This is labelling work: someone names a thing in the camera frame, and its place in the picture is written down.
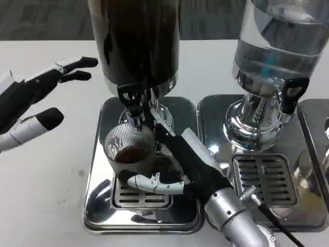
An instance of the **metal cup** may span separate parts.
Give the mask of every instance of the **metal cup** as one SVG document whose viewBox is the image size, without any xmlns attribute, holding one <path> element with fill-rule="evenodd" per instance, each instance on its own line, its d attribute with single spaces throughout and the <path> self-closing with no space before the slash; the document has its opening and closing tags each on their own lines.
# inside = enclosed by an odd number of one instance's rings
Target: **metal cup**
<svg viewBox="0 0 329 247">
<path fill-rule="evenodd" d="M 142 125 L 137 130 L 128 122 L 121 123 L 109 131 L 105 138 L 104 152 L 114 172 L 151 172 L 156 157 L 154 133 Z"/>
</svg>

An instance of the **black cable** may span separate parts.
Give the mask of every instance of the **black cable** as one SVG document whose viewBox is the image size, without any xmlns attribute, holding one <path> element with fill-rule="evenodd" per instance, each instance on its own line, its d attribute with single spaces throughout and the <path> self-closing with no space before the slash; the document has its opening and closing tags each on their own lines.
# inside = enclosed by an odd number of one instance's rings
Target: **black cable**
<svg viewBox="0 0 329 247">
<path fill-rule="evenodd" d="M 269 219 L 272 224 L 282 231 L 292 242 L 294 242 L 298 247 L 305 247 L 297 238 L 295 238 L 276 218 L 276 216 L 271 212 L 271 210 L 266 206 L 265 203 L 262 203 L 258 209 Z"/>
</svg>

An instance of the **dark liquid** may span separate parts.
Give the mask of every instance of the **dark liquid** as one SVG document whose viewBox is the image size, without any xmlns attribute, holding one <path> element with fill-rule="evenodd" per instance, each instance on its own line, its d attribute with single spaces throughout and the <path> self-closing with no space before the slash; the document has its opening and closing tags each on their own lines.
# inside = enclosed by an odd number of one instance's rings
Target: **dark liquid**
<svg viewBox="0 0 329 247">
<path fill-rule="evenodd" d="M 162 84 L 178 68 L 178 0 L 89 0 L 107 78 L 116 85 Z"/>
<path fill-rule="evenodd" d="M 114 160 L 123 164 L 132 164 L 145 160 L 149 151 L 143 147 L 128 147 L 117 153 Z"/>
</svg>

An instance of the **ribbed metal cup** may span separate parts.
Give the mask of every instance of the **ribbed metal cup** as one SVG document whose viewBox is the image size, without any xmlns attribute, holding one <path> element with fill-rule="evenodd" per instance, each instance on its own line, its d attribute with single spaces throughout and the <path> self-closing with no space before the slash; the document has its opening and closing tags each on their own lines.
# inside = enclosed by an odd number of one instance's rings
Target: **ribbed metal cup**
<svg viewBox="0 0 329 247">
<path fill-rule="evenodd" d="M 126 148 L 144 148 L 148 156 L 136 163 L 119 163 L 115 161 L 120 151 Z M 109 131 L 105 138 L 104 152 L 115 173 L 122 170 L 133 172 L 150 172 L 156 156 L 156 139 L 153 132 L 145 125 L 138 131 L 130 123 L 124 122 Z"/>
</svg>

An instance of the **white robotic hand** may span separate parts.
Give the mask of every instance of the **white robotic hand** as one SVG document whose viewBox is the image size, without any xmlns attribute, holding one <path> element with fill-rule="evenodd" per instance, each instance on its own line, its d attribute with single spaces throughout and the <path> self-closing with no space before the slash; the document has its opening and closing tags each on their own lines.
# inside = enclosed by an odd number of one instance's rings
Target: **white robotic hand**
<svg viewBox="0 0 329 247">
<path fill-rule="evenodd" d="M 92 76 L 76 68 L 95 67 L 96 58 L 80 57 L 56 63 L 50 68 L 16 82 L 11 71 L 0 76 L 0 152 L 15 148 L 57 127 L 64 119 L 50 108 L 24 120 L 19 118 L 32 104 L 44 99 L 58 83 L 87 81 Z"/>
<path fill-rule="evenodd" d="M 0 152 L 15 148 L 61 124 L 64 116 L 57 108 L 18 120 L 6 133 L 0 135 Z"/>
</svg>

